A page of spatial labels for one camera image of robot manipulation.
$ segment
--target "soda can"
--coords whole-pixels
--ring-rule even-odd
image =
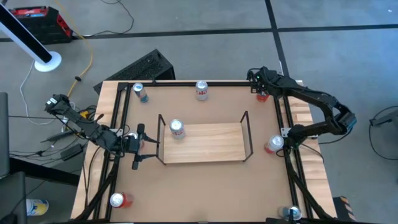
[[[207,82],[205,81],[197,81],[196,84],[196,89],[197,89],[197,100],[206,100],[208,97],[207,94]]]
[[[257,101],[261,102],[261,103],[267,101],[268,97],[269,97],[269,95],[264,92],[258,93],[256,96]]]
[[[39,216],[43,215],[49,209],[49,202],[47,200],[26,199],[26,215]]]
[[[128,208],[132,205],[132,196],[122,192],[116,192],[112,194],[109,202],[114,208]]]
[[[301,211],[297,206],[291,207],[280,207],[278,209],[278,214],[281,218],[289,220],[290,211],[293,212],[293,220],[300,220],[302,217]]]
[[[170,130],[175,139],[183,139],[185,137],[184,124],[179,119],[170,122]]]
[[[138,135],[134,132],[130,132],[129,134],[127,134],[128,136],[132,136],[134,139],[138,139]],[[140,149],[142,149],[144,147],[145,141],[141,139],[139,145],[140,145]]]
[[[284,146],[284,139],[282,136],[276,134],[269,138],[269,140],[265,143],[264,149],[268,153],[274,153],[278,151],[279,149],[282,149]]]
[[[149,100],[149,97],[144,89],[144,85],[142,83],[136,83],[132,86],[132,89],[136,93],[141,103],[146,103]]]

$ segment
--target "blue and white can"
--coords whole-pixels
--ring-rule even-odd
[[[297,206],[279,207],[278,214],[281,218],[289,220],[290,213],[293,213],[293,220],[300,220],[302,217],[301,211]]]
[[[149,97],[144,89],[144,85],[142,83],[136,83],[132,86],[132,89],[136,93],[141,103],[146,103],[149,100]]]

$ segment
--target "black pole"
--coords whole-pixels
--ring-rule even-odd
[[[1,4],[0,27],[9,31],[4,30],[8,36],[16,36],[19,42],[17,39],[13,39],[13,41],[20,45],[35,60],[40,59],[44,63],[51,61],[52,56],[43,45]]]

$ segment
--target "white cable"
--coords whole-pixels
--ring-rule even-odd
[[[33,60],[32,65],[30,66],[29,72],[27,73],[27,75],[26,75],[24,81],[22,82],[21,86],[19,87],[19,92],[21,93],[22,99],[24,100],[24,103],[25,103],[26,116],[28,117],[27,119],[28,119],[31,123],[34,123],[34,124],[37,124],[37,125],[46,125],[46,124],[50,124],[50,123],[53,122],[55,119],[52,119],[51,121],[46,122],[46,123],[36,123],[36,122],[32,121],[32,120],[29,118],[29,109],[28,109],[28,106],[27,106],[27,103],[26,103],[26,100],[25,100],[24,92],[22,91],[22,87],[24,87],[26,80],[28,79],[30,73],[32,73],[32,69],[33,69],[33,64],[34,64],[34,63],[35,63],[35,60]]]

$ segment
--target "red and white can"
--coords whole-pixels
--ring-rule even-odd
[[[274,153],[279,149],[282,149],[284,146],[284,139],[282,136],[276,134],[273,137],[269,138],[269,140],[265,143],[264,149],[268,153]]]
[[[179,119],[170,122],[170,130],[175,139],[183,139],[185,137],[184,123]]]
[[[205,81],[197,81],[197,84],[195,85],[197,89],[197,100],[206,100],[208,97],[207,94],[207,89],[208,85],[207,82]]]
[[[268,97],[269,97],[269,95],[266,94],[266,93],[264,93],[264,92],[258,93],[258,94],[256,95],[257,101],[258,101],[258,102],[261,102],[261,103],[267,101],[267,100],[268,100]]]
[[[112,194],[109,202],[114,208],[128,208],[132,205],[132,200],[132,195],[116,192]]]

